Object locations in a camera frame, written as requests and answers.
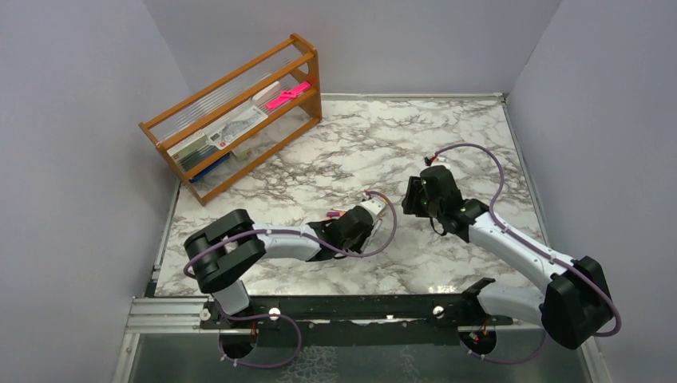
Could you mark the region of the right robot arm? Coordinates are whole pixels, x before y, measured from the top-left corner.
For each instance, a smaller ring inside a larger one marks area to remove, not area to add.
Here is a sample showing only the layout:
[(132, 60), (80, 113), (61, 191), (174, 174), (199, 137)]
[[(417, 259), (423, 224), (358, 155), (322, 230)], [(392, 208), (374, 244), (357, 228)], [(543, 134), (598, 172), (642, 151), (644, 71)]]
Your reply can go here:
[(503, 315), (539, 325), (559, 345), (576, 349), (614, 319), (604, 271), (595, 259), (574, 259), (523, 236), (486, 203), (463, 198), (448, 168), (432, 166), (411, 176), (402, 209), (441, 226), (443, 235), (494, 254), (533, 284), (522, 288), (491, 278), (476, 283), (460, 305), (468, 323)]

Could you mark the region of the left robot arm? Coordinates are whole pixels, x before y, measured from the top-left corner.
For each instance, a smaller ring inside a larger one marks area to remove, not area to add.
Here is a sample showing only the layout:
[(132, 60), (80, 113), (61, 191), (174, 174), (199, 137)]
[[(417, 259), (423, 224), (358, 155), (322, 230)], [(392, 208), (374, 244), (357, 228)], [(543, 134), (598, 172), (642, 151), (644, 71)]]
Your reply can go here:
[(385, 210), (380, 199), (363, 201), (338, 218), (291, 228), (256, 224), (246, 210), (235, 209), (184, 241), (186, 270), (220, 304), (221, 318), (238, 328), (251, 317), (241, 277), (258, 261), (312, 263), (360, 254)]

